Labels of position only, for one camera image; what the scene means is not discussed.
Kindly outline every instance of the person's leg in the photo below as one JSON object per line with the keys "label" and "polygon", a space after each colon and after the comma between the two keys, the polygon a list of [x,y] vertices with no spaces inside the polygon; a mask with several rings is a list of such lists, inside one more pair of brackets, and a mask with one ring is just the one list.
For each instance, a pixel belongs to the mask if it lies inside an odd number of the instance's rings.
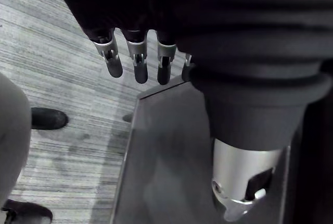
{"label": "person's leg", "polygon": [[0,73],[0,206],[6,202],[27,161],[30,133],[28,99]]}
{"label": "person's leg", "polygon": [[49,224],[46,207],[8,200],[29,152],[31,129],[61,129],[65,113],[50,108],[30,108],[23,91],[0,73],[0,224]]}

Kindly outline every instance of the gray table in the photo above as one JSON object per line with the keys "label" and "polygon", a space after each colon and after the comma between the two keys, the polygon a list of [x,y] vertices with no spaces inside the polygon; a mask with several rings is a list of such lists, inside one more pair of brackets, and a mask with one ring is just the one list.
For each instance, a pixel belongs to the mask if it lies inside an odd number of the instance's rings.
{"label": "gray table", "polygon": [[[237,223],[282,223],[288,157],[268,196]],[[179,78],[140,95],[112,224],[225,223],[211,190],[212,146],[203,95]]]}

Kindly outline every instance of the gray pants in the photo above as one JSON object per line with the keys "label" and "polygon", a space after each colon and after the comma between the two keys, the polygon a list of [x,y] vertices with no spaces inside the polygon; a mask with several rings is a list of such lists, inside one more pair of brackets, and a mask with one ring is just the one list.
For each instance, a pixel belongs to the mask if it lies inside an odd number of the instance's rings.
{"label": "gray pants", "polygon": [[28,99],[0,73],[0,206],[7,200],[27,161],[30,133]]}

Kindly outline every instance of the robotic hand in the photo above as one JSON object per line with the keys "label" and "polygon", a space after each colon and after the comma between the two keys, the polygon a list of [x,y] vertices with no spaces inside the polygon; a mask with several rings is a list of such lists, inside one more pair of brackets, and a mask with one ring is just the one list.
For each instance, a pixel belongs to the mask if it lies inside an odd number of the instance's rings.
{"label": "robotic hand", "polygon": [[176,47],[183,77],[206,99],[214,138],[212,190],[235,221],[269,191],[283,148],[307,105],[328,92],[333,0],[65,0],[83,31],[122,75],[120,28],[135,79],[147,81],[149,29],[158,37],[158,81],[168,83]]}

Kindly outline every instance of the gray floor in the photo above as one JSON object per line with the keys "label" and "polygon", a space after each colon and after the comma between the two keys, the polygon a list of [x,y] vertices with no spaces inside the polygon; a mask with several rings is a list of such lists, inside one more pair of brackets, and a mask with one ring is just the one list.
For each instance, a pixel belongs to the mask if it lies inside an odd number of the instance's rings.
{"label": "gray floor", "polygon": [[[146,84],[116,31],[124,74],[112,78],[63,0],[0,0],[0,72],[32,106],[65,111],[69,125],[33,131],[28,164],[11,198],[49,207],[54,223],[108,223],[136,96],[157,85],[156,36],[148,33]],[[183,54],[173,63],[181,73]]]}

